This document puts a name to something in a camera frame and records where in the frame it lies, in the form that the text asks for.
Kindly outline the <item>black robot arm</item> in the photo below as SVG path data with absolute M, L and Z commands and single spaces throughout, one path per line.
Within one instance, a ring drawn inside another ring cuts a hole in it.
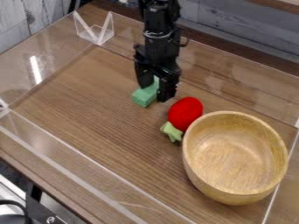
M 178 0 L 138 0 L 145 21 L 145 43 L 135 44 L 135 75 L 141 88 L 147 88 L 159 78 L 157 100 L 166 102 L 175 97 L 183 70 L 178 65 L 182 43 L 182 29 Z

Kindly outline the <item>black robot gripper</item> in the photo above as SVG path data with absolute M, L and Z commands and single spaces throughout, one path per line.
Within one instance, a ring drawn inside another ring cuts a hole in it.
M 135 75 L 141 88 L 150 87 L 159 78 L 157 100 L 167 102 L 175 97 L 182 69 L 177 59 L 181 54 L 182 32 L 145 31 L 145 43 L 135 48 Z

